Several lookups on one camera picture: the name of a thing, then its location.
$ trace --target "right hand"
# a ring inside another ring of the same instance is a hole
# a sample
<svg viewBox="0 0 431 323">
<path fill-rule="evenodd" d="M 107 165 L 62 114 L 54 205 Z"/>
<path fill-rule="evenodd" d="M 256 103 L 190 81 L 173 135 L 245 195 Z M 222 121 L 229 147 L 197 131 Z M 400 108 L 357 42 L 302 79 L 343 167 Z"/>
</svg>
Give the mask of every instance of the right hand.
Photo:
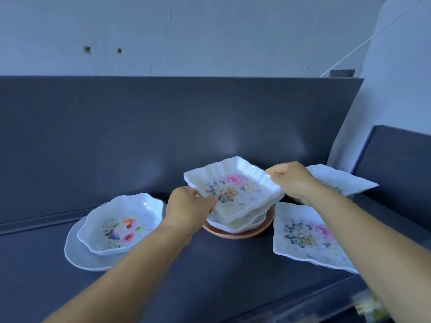
<svg viewBox="0 0 431 323">
<path fill-rule="evenodd" d="M 274 165 L 266 170 L 271 180 L 279 185 L 283 192 L 307 203 L 307 195 L 320 182 L 301 163 L 289 162 Z"/>
</svg>

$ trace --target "hand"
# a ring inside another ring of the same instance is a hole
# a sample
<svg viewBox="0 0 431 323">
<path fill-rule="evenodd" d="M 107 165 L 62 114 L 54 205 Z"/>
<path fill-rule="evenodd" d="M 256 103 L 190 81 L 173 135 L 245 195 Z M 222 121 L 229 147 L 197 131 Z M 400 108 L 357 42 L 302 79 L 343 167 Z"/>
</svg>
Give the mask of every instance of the hand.
<svg viewBox="0 0 431 323">
<path fill-rule="evenodd" d="M 217 197 L 199 198 L 195 195 L 196 189 L 188 186 L 175 189 L 169 197 L 163 225 L 179 229 L 188 237 L 196 233 L 216 207 Z"/>
<path fill-rule="evenodd" d="M 289 162 L 274 165 L 266 170 L 271 176 L 271 180 L 278 184 L 284 193 L 300 199 L 307 205 L 307 195 L 311 189 L 320 185 L 320 182 L 313 177 L 310 171 L 301 163 Z"/>
</svg>

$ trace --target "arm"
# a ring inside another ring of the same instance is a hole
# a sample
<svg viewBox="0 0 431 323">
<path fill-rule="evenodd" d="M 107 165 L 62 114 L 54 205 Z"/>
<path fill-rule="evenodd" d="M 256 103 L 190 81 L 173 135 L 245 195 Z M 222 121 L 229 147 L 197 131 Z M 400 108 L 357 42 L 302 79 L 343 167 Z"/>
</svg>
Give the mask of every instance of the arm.
<svg viewBox="0 0 431 323">
<path fill-rule="evenodd" d="M 190 187 L 174 190 L 159 227 L 44 323 L 138 322 L 161 277 L 217 203 L 215 196 L 203 199 L 194 195 L 196 191 Z"/>
<path fill-rule="evenodd" d="M 430 252 L 320 184 L 298 162 L 276 165 L 267 173 L 286 194 L 320 214 L 396 322 L 429 322 Z"/>
</svg>

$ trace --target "left hand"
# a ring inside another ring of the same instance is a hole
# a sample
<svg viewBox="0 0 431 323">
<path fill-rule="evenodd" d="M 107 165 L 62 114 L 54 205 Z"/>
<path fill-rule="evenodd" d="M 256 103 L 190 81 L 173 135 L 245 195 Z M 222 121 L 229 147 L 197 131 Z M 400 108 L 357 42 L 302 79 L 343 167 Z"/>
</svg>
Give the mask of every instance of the left hand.
<svg viewBox="0 0 431 323">
<path fill-rule="evenodd" d="M 196 189 L 179 187 L 169 197 L 166 217 L 162 224 L 180 229 L 187 237 L 191 237 L 204 224 L 208 214 L 216 207 L 217 197 L 210 195 L 206 198 L 195 197 Z"/>
</svg>

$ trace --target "floral pattern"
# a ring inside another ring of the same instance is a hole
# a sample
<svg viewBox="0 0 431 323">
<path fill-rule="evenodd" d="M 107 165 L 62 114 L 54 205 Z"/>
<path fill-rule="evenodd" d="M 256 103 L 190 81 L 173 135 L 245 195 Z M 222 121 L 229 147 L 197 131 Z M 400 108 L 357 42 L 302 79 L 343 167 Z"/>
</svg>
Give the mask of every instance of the floral pattern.
<svg viewBox="0 0 431 323">
<path fill-rule="evenodd" d="M 245 205 L 247 200 L 257 201 L 255 194 L 261 192 L 259 185 L 240 174 L 228 174 L 224 177 L 214 178 L 212 183 L 207 183 L 207 194 L 217 196 L 222 202 L 238 201 L 239 205 Z"/>
<path fill-rule="evenodd" d="M 292 225 L 286 224 L 284 226 L 284 231 L 286 233 L 284 237 L 301 248 L 324 247 L 337 255 L 343 253 L 342 248 L 324 224 L 292 221 Z"/>
<path fill-rule="evenodd" d="M 142 238 L 142 231 L 151 231 L 146 229 L 145 225 L 133 218 L 125 218 L 121 221 L 112 219 L 110 225 L 102 226 L 103 233 L 108 239 L 106 249 L 120 248 L 129 246 L 130 242 L 135 238 Z"/>
</svg>

